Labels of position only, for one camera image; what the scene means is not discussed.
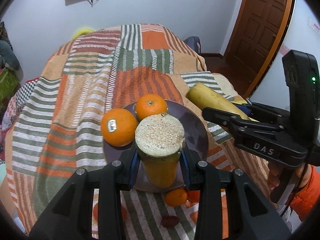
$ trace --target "bed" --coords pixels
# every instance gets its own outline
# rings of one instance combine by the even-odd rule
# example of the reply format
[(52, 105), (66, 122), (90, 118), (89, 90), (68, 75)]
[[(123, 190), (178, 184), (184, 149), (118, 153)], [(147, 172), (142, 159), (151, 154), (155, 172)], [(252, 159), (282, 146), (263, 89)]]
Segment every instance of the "bed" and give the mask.
[[(202, 119), (186, 99), (202, 82), (232, 102), (245, 102), (230, 82), (207, 71), (204, 59), (161, 25), (133, 24), (100, 30), (72, 40), (48, 60), (41, 76), (27, 82), (11, 99), (5, 115), (8, 184), (18, 215), (29, 232), (49, 201), (79, 167), (106, 164), (100, 120), (105, 111), (125, 107), (145, 93), (178, 102), (207, 127), (207, 161), (219, 169), (243, 169), (268, 197), (266, 161), (233, 146), (220, 126)], [(98, 193), (95, 192), (94, 203)], [(224, 237), (228, 236), (225, 193)], [(193, 239), (198, 205), (165, 205), (159, 194), (121, 193), (128, 209), (128, 239)], [(172, 230), (160, 227), (164, 214), (179, 215)], [(97, 224), (92, 220), (92, 233)]]

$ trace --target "glass of juice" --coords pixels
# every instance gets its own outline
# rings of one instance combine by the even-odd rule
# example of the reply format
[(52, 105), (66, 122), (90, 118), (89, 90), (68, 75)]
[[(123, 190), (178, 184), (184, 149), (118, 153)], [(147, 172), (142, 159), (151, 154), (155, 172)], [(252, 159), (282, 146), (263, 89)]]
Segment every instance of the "glass of juice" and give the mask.
[(150, 182), (160, 188), (169, 187), (185, 145), (181, 122), (167, 113), (148, 116), (139, 123), (135, 142)]

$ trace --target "white wall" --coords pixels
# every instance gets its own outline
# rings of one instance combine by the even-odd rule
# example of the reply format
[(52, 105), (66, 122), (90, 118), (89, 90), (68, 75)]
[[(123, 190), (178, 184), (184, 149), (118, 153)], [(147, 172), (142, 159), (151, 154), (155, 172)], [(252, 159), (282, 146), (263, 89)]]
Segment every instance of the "white wall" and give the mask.
[(199, 36), (202, 52), (219, 53), (236, 0), (14, 0), (3, 16), (24, 72), (39, 76), (45, 62), (80, 28), (159, 23), (181, 39)]
[(229, 24), (229, 28), (227, 30), (226, 36), (225, 36), (223, 44), (221, 46), (221, 50), (220, 50), (221, 55), (224, 55), (224, 53), (226, 52), (229, 40), (231, 38), (231, 34), (233, 32), (233, 28), (235, 27), (235, 24), (236, 24), (236, 21), (238, 18), (241, 2), (242, 2), (242, 0), (236, 0), (236, 4), (235, 4), (234, 10), (233, 10), (233, 14), (232, 14), (232, 18), (231, 18), (231, 21)]
[[(296, 0), (292, 20), (282, 46), (307, 52), (320, 64), (320, 36), (308, 25), (316, 22), (315, 15), (304, 0)], [(253, 102), (286, 109), (290, 105), (289, 89), (285, 84), (283, 55), (278, 53), (268, 73), (251, 97)]]

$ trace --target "door panel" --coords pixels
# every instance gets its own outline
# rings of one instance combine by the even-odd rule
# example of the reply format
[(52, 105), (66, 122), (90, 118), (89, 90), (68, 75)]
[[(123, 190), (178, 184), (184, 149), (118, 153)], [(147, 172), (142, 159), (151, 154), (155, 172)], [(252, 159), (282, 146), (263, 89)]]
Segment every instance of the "door panel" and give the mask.
[(247, 86), (268, 56), (283, 20), (287, 0), (246, 0), (226, 62), (244, 73)]

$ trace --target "black and white patterned cloth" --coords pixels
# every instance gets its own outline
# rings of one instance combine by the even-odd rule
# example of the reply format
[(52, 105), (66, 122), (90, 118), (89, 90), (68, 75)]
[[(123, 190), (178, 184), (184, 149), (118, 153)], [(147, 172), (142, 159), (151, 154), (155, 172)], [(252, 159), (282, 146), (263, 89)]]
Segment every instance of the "black and white patterned cloth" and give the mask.
[(20, 109), (25, 106), (27, 101), (30, 98), (30, 95), (38, 83), (39, 79), (31, 80), (27, 83), (25, 83), (16, 93), (16, 106), (17, 109)]

